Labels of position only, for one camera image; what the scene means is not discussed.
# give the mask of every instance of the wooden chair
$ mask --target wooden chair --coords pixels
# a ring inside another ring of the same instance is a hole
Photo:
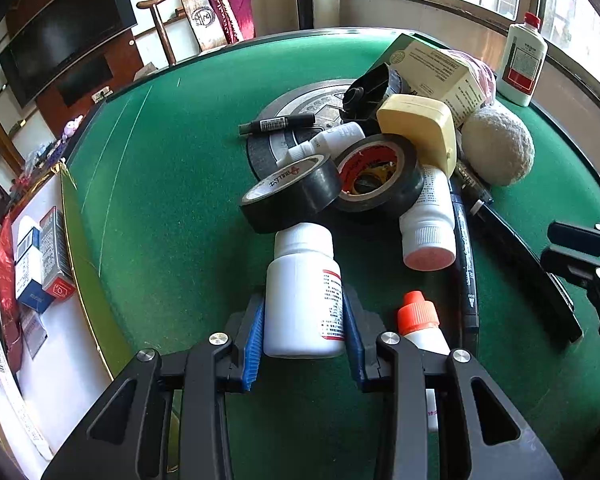
[[[173,54],[167,31],[164,28],[162,17],[158,11],[158,4],[163,1],[145,0],[136,3],[136,7],[151,11],[162,49],[167,57],[169,66],[172,66],[176,64],[176,57]],[[220,22],[214,18],[215,14],[211,4],[209,4],[209,0],[182,0],[182,6],[189,20],[189,25],[191,25],[193,33],[198,40],[201,52],[227,44]]]

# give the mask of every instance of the orange bottle cap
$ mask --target orange bottle cap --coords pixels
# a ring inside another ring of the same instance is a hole
[[[404,295],[404,306],[398,310],[398,332],[407,335],[423,328],[440,326],[436,307],[425,301],[419,290],[412,290]]]

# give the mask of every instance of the red cloth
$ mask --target red cloth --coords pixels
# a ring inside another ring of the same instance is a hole
[[[213,7],[216,16],[219,18],[224,30],[227,43],[237,43],[241,40],[251,40],[255,38],[255,30],[253,28],[253,13],[251,12],[251,0],[227,0],[231,11],[235,17],[232,20],[230,12],[227,12],[222,0],[209,0]]]
[[[22,327],[20,309],[16,301],[15,263],[11,216],[4,217],[0,229],[0,324],[7,347],[7,361],[13,373],[22,363]]]

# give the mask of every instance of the black marker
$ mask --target black marker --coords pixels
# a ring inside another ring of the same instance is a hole
[[[241,135],[266,134],[286,128],[309,128],[315,124],[314,114],[296,114],[272,119],[263,119],[261,121],[251,121],[250,123],[240,124],[238,131]]]
[[[501,256],[519,273],[526,283],[535,286],[552,309],[560,328],[572,343],[582,336],[582,329],[573,313],[573,300],[560,280],[540,265],[540,260],[520,235],[490,205],[491,194],[460,160],[453,178],[461,184],[461,195],[467,213],[490,238]]]
[[[474,356],[478,355],[478,292],[475,285],[474,253],[466,224],[466,213],[459,195],[460,185],[452,179],[449,183],[451,202],[454,207],[456,226],[456,261],[454,263],[458,279],[459,315],[461,319],[460,346]]]

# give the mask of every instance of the red bottle cap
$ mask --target red bottle cap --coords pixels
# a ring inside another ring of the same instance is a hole
[[[532,27],[535,27],[538,30],[540,30],[540,18],[538,18],[535,14],[532,14],[531,12],[525,12],[525,23],[528,23]]]
[[[440,325],[436,307],[425,301],[419,290],[412,290],[404,295],[404,306],[398,310],[398,332],[400,335],[410,334],[423,328],[436,328]]]

